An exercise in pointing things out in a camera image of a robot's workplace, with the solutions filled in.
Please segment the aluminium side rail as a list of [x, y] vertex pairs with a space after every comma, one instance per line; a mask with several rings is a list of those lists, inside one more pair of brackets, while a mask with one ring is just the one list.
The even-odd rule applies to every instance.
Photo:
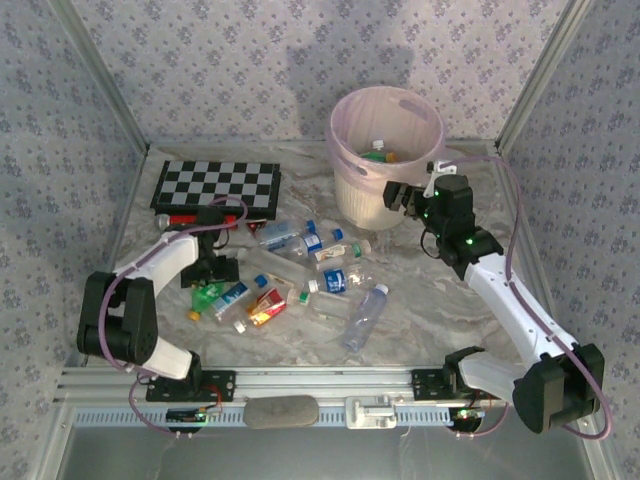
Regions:
[[[557, 315], [544, 268], [537, 252], [530, 226], [523, 207], [518, 206], [516, 182], [501, 165], [491, 166], [492, 174], [503, 197], [505, 209], [512, 221], [520, 213], [519, 227], [513, 230], [518, 273], [524, 284], [542, 307], [553, 317]], [[620, 472], [616, 451], [612, 443], [613, 435], [601, 441], [584, 440], [569, 434], [569, 439], [579, 442], [583, 451], [582, 463], [593, 480], [624, 480]]]
[[69, 345], [66, 367], [82, 363], [76, 335], [86, 280], [115, 265], [147, 151], [126, 142], [91, 147], [83, 151], [68, 175], [70, 213], [65, 216], [65, 227], [70, 239], [65, 265], [71, 268], [73, 279], [64, 298]]

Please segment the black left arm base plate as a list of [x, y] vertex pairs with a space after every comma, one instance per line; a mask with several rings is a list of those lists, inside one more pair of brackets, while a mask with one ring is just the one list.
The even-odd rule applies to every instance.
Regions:
[[164, 377], [151, 379], [145, 400], [163, 403], [216, 403], [234, 399], [236, 372], [233, 370], [203, 370], [183, 380]]

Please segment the tall bluish clear bottle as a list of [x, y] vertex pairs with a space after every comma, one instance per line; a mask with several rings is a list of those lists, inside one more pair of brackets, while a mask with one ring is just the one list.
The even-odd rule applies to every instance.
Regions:
[[363, 348], [385, 310], [388, 294], [386, 285], [377, 284], [356, 307], [342, 337], [342, 345], [347, 350], [357, 353]]

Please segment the colourful label bottle green cap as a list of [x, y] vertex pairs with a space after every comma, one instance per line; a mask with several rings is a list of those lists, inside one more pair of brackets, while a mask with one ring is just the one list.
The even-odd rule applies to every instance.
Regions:
[[372, 247], [368, 240], [345, 241], [314, 252], [312, 258], [314, 267], [323, 270], [359, 260], [371, 252]]

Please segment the clear bottle green white cap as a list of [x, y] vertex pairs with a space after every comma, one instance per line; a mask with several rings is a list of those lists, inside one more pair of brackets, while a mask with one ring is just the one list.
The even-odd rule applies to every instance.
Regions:
[[353, 299], [326, 292], [311, 293], [292, 290], [288, 302], [308, 307], [319, 317], [338, 320], [347, 320], [354, 307]]

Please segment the grey stone pad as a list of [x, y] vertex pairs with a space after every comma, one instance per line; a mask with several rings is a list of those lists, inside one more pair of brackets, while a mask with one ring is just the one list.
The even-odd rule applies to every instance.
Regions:
[[253, 398], [243, 411], [244, 424], [254, 430], [308, 427], [318, 418], [318, 402], [308, 395]]

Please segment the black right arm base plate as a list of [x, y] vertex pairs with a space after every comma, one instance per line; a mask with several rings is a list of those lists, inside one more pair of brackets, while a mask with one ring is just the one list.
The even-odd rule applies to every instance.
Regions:
[[458, 373], [448, 367], [414, 369], [410, 377], [416, 401], [471, 400], [475, 395]]

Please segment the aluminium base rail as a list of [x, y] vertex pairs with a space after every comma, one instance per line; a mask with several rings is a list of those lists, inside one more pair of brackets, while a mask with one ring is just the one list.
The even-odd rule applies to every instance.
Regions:
[[[336, 403], [347, 397], [387, 395], [400, 402], [414, 399], [411, 371], [387, 367], [235, 367], [233, 402], [271, 396], [309, 395]], [[104, 366], [66, 368], [53, 399], [75, 406], [122, 406], [135, 377]]]

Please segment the red label plastic bottle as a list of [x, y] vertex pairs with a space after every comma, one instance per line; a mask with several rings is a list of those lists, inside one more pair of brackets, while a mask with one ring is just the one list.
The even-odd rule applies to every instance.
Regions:
[[261, 293], [246, 309], [246, 314], [233, 323], [235, 330], [242, 334], [250, 325], [260, 327], [279, 315], [287, 307], [287, 302], [275, 287]]

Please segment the blue label bottle white cap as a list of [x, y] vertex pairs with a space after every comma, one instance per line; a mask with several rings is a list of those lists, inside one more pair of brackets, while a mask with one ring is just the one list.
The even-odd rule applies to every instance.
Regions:
[[343, 294], [372, 282], [372, 274], [366, 267], [352, 264], [317, 273], [307, 281], [307, 287], [311, 293]]

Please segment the white bin with pink liner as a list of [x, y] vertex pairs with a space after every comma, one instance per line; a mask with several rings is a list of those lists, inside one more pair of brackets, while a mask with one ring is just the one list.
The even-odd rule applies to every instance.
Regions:
[[[402, 213], [384, 205], [386, 183], [427, 184], [427, 164], [445, 157], [446, 125], [435, 107], [418, 94], [374, 86], [338, 101], [328, 117], [325, 139], [340, 212], [361, 229], [380, 231], [403, 219]], [[374, 140], [383, 140], [398, 162], [361, 158], [371, 151]]]

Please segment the white plastic latch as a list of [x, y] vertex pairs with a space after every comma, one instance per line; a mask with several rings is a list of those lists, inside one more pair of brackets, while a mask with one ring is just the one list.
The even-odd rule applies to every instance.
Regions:
[[394, 429], [395, 406], [388, 395], [347, 397], [345, 423], [350, 430]]

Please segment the black and white chessboard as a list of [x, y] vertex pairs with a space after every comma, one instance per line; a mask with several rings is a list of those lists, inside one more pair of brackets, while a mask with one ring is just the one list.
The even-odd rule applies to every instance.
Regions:
[[226, 215], [239, 216], [246, 207], [251, 220], [273, 220], [280, 180], [276, 163], [167, 160], [149, 207], [157, 214], [187, 215], [225, 197], [217, 208]]

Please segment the grey metal panel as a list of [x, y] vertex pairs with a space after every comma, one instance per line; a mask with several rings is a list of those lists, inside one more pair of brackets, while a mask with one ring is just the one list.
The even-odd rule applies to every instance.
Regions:
[[78, 428], [57, 480], [594, 480], [582, 444], [513, 422], [480, 439], [446, 429], [223, 428], [171, 440], [146, 428]]

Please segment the long clear plastic bottle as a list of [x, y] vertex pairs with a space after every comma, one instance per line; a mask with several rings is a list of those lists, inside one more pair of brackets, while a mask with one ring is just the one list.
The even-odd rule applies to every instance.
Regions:
[[301, 264], [260, 248], [240, 248], [237, 258], [280, 283], [304, 289], [311, 271]]

